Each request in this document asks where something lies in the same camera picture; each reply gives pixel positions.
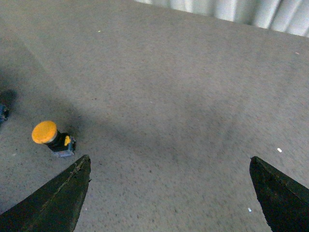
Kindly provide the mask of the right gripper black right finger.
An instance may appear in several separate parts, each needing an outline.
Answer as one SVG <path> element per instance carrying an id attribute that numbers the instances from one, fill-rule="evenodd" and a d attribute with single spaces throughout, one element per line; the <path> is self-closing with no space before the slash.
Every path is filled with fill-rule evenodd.
<path id="1" fill-rule="evenodd" d="M 251 158 L 249 172 L 271 230 L 307 232 L 309 189 L 257 156 Z"/>

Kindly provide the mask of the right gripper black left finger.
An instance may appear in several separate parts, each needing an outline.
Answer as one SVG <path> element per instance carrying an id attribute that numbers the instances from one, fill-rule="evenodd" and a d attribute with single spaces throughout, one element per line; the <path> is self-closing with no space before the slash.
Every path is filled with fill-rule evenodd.
<path id="1" fill-rule="evenodd" d="M 1 214 L 2 232 L 72 232 L 90 182 L 91 159 L 83 155 L 24 200 Z"/>

